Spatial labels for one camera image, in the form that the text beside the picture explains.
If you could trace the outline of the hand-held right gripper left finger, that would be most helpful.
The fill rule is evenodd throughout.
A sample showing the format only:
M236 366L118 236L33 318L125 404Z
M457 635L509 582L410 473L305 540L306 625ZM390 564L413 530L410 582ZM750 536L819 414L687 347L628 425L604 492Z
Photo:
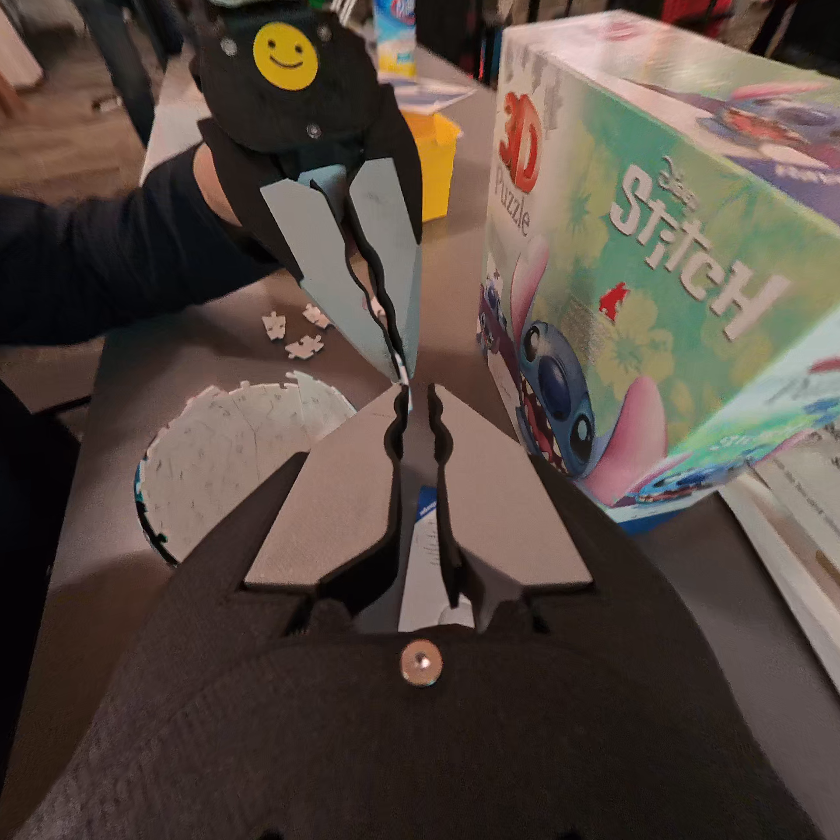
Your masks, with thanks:
M245 588L334 600L359 614L394 583L408 386L394 385L315 443Z

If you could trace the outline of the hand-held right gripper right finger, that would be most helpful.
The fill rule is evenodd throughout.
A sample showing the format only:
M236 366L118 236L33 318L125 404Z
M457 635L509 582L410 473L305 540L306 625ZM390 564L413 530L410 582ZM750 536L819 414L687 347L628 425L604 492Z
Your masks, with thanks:
M441 385L427 389L437 540L449 604L488 628L498 606L593 583L527 451Z

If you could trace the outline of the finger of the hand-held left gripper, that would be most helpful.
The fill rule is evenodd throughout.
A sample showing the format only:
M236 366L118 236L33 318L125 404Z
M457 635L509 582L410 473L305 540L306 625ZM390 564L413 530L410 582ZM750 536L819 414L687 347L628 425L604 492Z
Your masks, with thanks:
M260 194L299 268L299 286L362 358L398 382L389 339L350 267L328 198L317 187L290 179L264 185Z
M353 235L371 274L379 322L411 380L418 341L422 246L392 158L365 161L349 187Z

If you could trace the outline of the white printed leaflet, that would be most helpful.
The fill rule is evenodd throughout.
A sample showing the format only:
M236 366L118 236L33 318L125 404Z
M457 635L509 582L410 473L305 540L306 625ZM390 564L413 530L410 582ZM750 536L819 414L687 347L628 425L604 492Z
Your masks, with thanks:
M400 633L445 625L475 627L468 598L461 595L456 607L449 603L439 559L437 502L434 487L420 488L397 625Z

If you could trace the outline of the blue and white puzzle ball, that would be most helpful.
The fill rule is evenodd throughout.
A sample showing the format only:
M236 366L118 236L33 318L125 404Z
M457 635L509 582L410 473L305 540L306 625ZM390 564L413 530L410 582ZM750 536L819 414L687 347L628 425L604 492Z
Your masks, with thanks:
M148 542L176 567L291 456L355 414L337 388L300 371L232 391L208 386L159 431L135 470Z

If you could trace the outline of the person's left forearm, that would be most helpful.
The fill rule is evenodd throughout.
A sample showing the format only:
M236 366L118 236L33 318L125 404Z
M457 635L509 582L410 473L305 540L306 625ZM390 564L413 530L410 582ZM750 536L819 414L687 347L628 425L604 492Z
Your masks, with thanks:
M205 204L193 176L198 146L125 196L51 206L2 195L2 346L84 343L279 269Z

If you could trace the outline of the green cartoon puzzle box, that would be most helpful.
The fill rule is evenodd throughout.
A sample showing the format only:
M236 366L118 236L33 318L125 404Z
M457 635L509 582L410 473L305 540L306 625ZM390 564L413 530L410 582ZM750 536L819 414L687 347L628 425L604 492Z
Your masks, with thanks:
M477 338L628 533L838 419L838 78L624 10L500 42Z

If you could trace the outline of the person's left hand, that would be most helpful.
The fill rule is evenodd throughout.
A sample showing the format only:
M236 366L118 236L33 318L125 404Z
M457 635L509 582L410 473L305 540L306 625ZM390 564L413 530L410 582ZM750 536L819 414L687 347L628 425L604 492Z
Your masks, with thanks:
M242 228L218 179L213 153L205 143L196 148L192 172L197 188L210 210L226 224Z

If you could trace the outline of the yellow plastic tray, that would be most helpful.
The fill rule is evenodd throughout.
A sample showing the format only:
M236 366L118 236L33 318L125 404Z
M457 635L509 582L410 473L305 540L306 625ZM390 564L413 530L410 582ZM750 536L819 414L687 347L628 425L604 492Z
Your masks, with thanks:
M423 175L423 223L445 217L454 172L457 143L462 129L439 112L401 110L411 131Z

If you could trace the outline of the white wipes canister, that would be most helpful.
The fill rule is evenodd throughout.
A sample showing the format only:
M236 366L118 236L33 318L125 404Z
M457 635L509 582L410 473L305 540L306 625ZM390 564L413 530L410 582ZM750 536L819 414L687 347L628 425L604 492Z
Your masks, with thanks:
M373 1L377 69L381 74L415 78L415 1Z

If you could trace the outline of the blue and white paper sheet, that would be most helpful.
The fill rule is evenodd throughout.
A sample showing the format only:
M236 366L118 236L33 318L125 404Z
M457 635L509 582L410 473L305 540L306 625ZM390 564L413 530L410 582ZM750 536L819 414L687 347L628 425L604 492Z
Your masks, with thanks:
M423 77L380 76L394 89L400 110L421 116L441 112L471 96L476 89Z

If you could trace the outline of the white instruction board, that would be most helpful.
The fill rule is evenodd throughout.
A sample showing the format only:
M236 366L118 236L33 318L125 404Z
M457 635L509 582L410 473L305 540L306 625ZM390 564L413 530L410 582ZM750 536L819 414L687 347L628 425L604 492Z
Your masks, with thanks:
M779 447L719 494L839 690L838 421Z

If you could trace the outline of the person's dark clothing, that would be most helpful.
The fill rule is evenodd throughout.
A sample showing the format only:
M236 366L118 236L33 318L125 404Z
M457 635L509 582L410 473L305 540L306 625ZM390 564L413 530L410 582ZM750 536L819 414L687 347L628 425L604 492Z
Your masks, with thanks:
M5 780L80 444L1 384L1 780Z

